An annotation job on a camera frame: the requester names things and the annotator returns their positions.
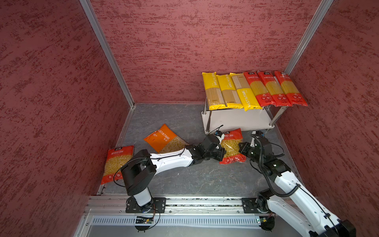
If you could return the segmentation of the small red macaroni bag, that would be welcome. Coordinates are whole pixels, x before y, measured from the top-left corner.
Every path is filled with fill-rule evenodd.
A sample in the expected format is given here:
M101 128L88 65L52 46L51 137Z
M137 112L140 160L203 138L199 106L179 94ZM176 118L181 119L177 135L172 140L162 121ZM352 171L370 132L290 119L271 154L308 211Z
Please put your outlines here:
M221 146L226 150L224 157L219 162L222 165L228 165L235 162L244 163L246 156L239 152L239 144L243 141L241 129L236 129L224 133L225 138Z

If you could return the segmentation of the orange pasta bag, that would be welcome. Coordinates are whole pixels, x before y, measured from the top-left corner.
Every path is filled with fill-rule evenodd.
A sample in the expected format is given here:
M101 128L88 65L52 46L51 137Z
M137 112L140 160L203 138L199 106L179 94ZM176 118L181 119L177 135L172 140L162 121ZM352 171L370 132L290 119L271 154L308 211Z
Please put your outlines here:
M144 139L157 153L175 152L185 148L187 142L175 134L166 124Z

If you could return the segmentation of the yellow spaghetti bag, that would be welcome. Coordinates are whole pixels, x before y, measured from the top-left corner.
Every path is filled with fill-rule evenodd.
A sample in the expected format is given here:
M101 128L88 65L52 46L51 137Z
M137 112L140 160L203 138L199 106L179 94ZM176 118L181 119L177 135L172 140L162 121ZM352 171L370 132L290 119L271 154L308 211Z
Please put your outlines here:
M216 72L202 73L205 93L207 97L208 107L210 111L226 109Z
M244 74L230 73L237 94L245 111L262 109Z
M222 96L228 109L242 109L243 105L230 75L217 75Z

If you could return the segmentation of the red spaghetti bag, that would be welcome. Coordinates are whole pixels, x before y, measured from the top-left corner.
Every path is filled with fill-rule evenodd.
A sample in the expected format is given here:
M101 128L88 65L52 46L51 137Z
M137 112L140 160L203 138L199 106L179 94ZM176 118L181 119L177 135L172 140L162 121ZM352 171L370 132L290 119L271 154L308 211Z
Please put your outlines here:
M279 84L292 105L308 106L302 94L299 92L288 74L274 71L274 75L279 81Z
M273 97L276 107L291 107L292 104L284 94L278 82L270 72L258 72L268 92Z
M272 95L269 93L267 88L264 86L262 80L255 72L244 72L243 73L247 82L250 85L251 90L253 91L259 105L261 107L266 107L270 105L276 105L273 100Z

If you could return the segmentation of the red spaghetti bag front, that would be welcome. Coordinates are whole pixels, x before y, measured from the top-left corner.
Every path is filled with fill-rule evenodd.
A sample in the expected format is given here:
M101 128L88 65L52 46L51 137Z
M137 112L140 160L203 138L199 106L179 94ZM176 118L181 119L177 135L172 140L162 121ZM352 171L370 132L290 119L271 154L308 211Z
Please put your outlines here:
M278 82L270 72L258 72L268 92L273 97L276 107L291 107L292 104L284 94Z

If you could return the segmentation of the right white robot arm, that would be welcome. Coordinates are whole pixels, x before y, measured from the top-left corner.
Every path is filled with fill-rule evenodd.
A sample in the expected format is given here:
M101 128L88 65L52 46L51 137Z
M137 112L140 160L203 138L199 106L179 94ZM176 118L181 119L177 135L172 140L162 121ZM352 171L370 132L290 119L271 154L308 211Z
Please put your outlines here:
M256 208L280 216L303 237L355 237L356 228L327 209L303 186L290 167L272 151L272 144L253 135L239 144L239 152L258 165L268 189L260 192Z

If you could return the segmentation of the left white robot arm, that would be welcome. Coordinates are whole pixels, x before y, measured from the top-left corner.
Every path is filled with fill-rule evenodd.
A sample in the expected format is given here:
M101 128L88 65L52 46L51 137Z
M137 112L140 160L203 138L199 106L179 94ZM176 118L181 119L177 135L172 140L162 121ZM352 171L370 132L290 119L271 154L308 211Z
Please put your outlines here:
M214 159L222 161L226 150L221 146L225 135L221 131L208 134L198 145L186 145L184 148L164 154L139 151L120 169L124 187L131 199L136 201L140 212L153 210L154 201L148 185L155 175L179 167L199 165L203 161Z

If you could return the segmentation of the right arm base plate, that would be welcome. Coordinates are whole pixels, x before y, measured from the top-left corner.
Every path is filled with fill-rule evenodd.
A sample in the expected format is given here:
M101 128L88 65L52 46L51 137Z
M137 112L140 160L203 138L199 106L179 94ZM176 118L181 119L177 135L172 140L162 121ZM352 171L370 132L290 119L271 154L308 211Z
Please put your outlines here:
M271 214L267 201L263 197L242 198L241 201L245 214Z

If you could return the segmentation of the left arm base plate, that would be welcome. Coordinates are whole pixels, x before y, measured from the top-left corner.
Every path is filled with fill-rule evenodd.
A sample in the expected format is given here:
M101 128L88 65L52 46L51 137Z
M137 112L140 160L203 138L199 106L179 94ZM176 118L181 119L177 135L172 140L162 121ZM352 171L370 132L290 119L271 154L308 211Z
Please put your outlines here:
M126 213L159 213L165 212L166 198L152 198L150 202L139 206L135 197L129 197L126 201Z

